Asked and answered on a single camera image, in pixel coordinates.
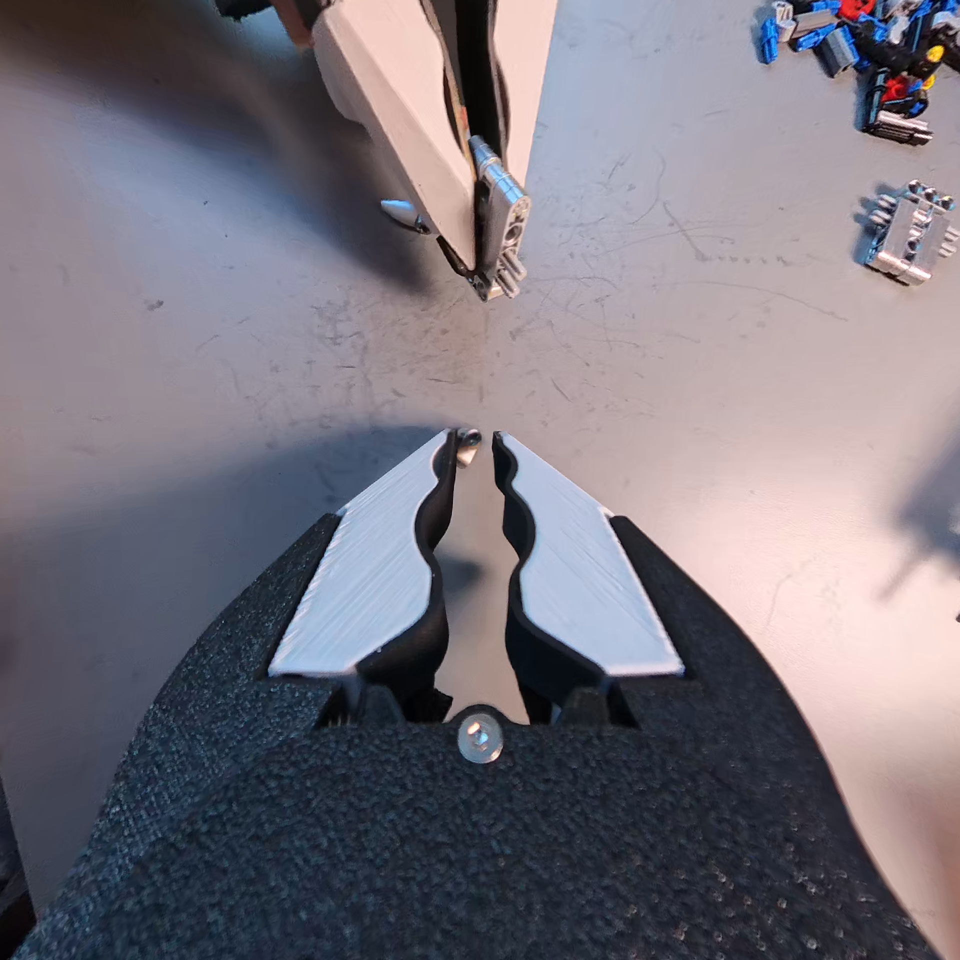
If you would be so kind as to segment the pile of small coloured pieces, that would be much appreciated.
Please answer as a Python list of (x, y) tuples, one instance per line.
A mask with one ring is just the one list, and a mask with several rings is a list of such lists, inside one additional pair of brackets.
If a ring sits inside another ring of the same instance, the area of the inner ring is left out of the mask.
[(763, 65), (782, 48), (811, 52), (830, 78), (854, 71), (863, 102), (856, 119), (872, 137), (930, 143), (926, 119), (939, 70), (959, 70), (957, 1), (764, 2), (754, 45)]

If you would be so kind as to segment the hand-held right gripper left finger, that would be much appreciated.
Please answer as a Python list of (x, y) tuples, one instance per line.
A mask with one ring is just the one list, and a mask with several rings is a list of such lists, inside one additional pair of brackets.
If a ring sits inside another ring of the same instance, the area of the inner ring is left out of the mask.
[(450, 629), (435, 549), (450, 525), (459, 433), (440, 431), (337, 511), (268, 666), (332, 681), (356, 704), (390, 691), (411, 721), (442, 721)]

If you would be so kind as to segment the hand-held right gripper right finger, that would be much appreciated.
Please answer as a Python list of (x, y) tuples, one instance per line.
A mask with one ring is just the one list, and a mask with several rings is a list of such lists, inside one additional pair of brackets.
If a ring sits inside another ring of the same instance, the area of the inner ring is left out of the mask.
[(686, 667), (618, 534), (632, 524), (508, 433), (494, 433), (502, 531), (516, 555), (506, 650), (531, 721), (558, 721), (578, 690)]

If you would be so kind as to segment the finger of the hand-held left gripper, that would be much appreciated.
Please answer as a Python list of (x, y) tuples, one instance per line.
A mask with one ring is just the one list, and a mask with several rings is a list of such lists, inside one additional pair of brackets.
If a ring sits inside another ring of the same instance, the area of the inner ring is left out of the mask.
[(469, 132), (526, 186), (556, 1), (460, 1), (460, 90)]
[(335, 107), (368, 133), (453, 270), (476, 267), (476, 172), (459, 85), (456, 2), (328, 2), (313, 49)]

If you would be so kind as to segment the person's left hand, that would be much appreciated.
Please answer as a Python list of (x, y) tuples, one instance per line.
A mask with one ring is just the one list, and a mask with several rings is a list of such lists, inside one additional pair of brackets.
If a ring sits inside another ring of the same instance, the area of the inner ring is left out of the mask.
[(327, 1), (270, 1), (270, 6), (294, 45), (305, 50), (313, 47), (313, 27)]

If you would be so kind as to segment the small grey beam assembly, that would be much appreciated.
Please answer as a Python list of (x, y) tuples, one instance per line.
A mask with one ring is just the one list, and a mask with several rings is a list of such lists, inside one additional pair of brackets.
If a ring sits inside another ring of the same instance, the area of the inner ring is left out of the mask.
[(468, 140), (476, 172), (476, 267), (471, 284), (481, 301), (515, 298), (527, 277), (521, 249), (531, 198), (479, 135)]
[(958, 252), (955, 209), (952, 195), (918, 179), (878, 195), (867, 220), (864, 266), (903, 286), (929, 282), (940, 261)]

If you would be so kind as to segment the grey desk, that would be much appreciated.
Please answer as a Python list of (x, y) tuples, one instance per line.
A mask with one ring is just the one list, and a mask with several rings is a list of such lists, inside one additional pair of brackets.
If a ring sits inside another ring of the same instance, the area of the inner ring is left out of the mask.
[(765, 67), (759, 2), (560, 2), (520, 296), (391, 223), (270, 10), (2, 2), (2, 778), (57, 894), (174, 665), (445, 426), (505, 430), (700, 583), (796, 697), (879, 870), (958, 958), (958, 256), (858, 262), (958, 196)]

